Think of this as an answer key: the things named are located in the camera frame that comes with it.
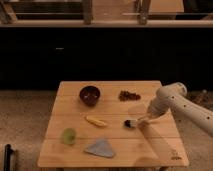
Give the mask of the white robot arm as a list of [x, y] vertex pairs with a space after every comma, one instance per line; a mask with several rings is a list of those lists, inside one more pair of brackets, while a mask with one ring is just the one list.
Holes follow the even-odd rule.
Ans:
[[139, 123], [149, 123], [164, 115], [168, 110], [187, 117], [200, 129], [213, 137], [213, 112], [199, 106], [186, 98], [187, 88], [181, 82], [160, 87], [155, 98], [149, 103], [147, 114]]

